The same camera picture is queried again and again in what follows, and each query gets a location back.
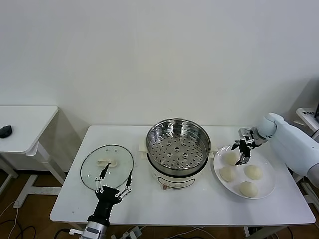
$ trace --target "glass lid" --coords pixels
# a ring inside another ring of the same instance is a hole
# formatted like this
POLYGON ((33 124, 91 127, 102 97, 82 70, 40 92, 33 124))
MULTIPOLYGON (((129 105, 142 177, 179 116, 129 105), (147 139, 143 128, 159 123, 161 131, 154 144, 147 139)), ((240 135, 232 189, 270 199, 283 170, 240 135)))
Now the glass lid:
POLYGON ((124 147, 118 145, 102 146, 90 153, 81 167, 82 182, 88 188, 96 190, 95 178, 110 163, 103 185, 111 188, 121 186, 133 170, 133 157, 124 147))

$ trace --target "black mouse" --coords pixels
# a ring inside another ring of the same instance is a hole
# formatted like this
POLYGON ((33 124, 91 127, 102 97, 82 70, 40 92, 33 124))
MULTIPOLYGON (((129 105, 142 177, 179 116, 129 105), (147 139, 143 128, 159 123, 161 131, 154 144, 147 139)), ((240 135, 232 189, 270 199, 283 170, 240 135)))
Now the black mouse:
POLYGON ((7 138, 12 134, 11 125, 4 126, 0 128, 0 138, 7 138))

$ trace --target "white table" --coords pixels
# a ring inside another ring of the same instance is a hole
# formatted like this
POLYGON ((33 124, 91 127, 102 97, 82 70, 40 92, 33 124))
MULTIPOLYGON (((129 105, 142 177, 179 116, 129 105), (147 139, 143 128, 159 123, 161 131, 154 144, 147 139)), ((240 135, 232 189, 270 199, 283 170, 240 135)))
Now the white table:
POLYGON ((315 111, 313 108, 298 108, 296 110, 297 115, 313 132, 319 129, 319 122, 315 119, 315 111))
MULTIPOLYGON (((0 153, 2 157, 7 158, 7 154, 9 153, 35 156, 39 152, 41 156, 37 155, 35 158, 63 184, 66 175, 38 142, 38 139, 58 112, 58 107, 0 106, 0 112, 0 127, 6 125, 12 126, 12 134, 7 138, 0 139, 0 153)), ((17 173, 2 159, 0 159, 0 167, 9 175, 2 185, 4 188, 10 178, 17 177, 17 173)), ((32 185, 36 178, 37 175, 30 176, 13 207, 20 208, 28 194, 58 195, 60 188, 33 187, 32 185)))
MULTIPOLYGON (((239 127, 204 128, 212 144, 218 148, 238 139, 239 127)), ((135 165, 132 193, 113 207, 111 224, 287 226, 315 222, 314 215, 288 169, 276 160, 267 144, 255 149, 270 161, 277 173, 276 188, 267 198, 249 200, 231 193, 212 174, 210 163, 194 185, 182 190, 162 190, 161 185, 151 176, 148 161, 141 159, 138 152, 140 139, 146 136, 149 129, 149 126, 89 127, 52 209, 51 220, 72 224, 87 222, 98 200, 94 191, 81 181, 81 164, 94 149, 106 144, 118 144, 132 153, 135 165)), ((269 233, 277 230, 271 228, 269 233)))

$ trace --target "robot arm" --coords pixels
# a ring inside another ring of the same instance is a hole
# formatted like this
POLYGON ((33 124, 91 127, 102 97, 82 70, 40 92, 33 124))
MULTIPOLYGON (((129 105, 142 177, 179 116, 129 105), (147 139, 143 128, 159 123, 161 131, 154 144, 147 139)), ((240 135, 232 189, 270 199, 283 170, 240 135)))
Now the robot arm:
POLYGON ((98 204, 94 210, 94 213, 89 216, 88 223, 85 230, 79 231, 75 229, 70 230, 70 234, 80 234, 81 239, 105 239, 106 229, 110 226, 110 215, 112 207, 118 204, 131 192, 132 171, 128 177, 125 185, 125 189, 120 192, 118 189, 110 188, 103 185, 103 179, 109 168, 110 163, 102 170, 99 177, 95 178, 96 191, 95 195, 98 198, 98 204))
POLYGON ((233 149, 239 147, 241 156, 236 165, 245 164, 250 158, 250 150, 269 141, 278 157, 301 176, 319 187, 319 144, 300 129, 288 124, 277 114, 267 114, 258 127, 239 130, 241 140, 233 149))

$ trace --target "floor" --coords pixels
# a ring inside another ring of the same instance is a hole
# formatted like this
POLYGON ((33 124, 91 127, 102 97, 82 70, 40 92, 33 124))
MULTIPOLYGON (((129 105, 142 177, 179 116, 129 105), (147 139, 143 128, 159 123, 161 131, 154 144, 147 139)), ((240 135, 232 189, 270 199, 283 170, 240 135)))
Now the floor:
MULTIPOLYGON (((13 202, 19 195, 25 182, 30 174, 20 174, 17 179, 11 180, 9 186, 0 195, 0 213, 13 202)), ((0 184, 5 180, 6 174, 0 172, 0 184)), ((51 186, 58 187, 59 182, 52 175, 40 175, 35 183, 35 186, 51 186)), ((56 200, 56 196, 38 196, 30 195, 23 204, 23 207, 18 211, 17 221, 24 229, 27 226, 34 226, 36 228, 36 239, 52 239, 55 233, 62 228, 71 228, 70 225, 64 223, 54 223, 50 220, 49 215, 56 200)), ((318 212, 311 205, 311 208, 316 216, 319 218, 318 212)), ((8 222, 1 225, 6 220, 14 219, 16 216, 16 209, 9 207, 0 217, 0 238, 6 239, 9 235, 14 222, 8 222)), ((107 238, 111 238, 115 234, 118 238, 131 226, 110 226, 108 229, 107 238)), ((290 227, 294 239, 319 239, 319 229, 315 225, 291 226, 290 227)), ((173 235, 184 233, 192 230, 190 227, 145 227, 142 230, 141 239, 163 239, 173 235)), ((207 232, 211 233, 216 239, 243 239, 244 232, 242 227, 206 227, 207 232)), ((16 238, 19 234, 18 227, 15 228, 10 236, 11 239, 16 238)), ((23 233, 24 239, 33 238, 33 230, 28 229, 23 233)), ((277 233, 280 239, 290 239, 291 234, 289 230, 283 229, 277 233)), ((204 239, 211 238, 208 234, 196 230, 194 232, 183 235, 185 238, 202 237, 204 239)), ((57 239, 74 239, 76 236, 70 236, 67 233, 60 233, 57 239)))

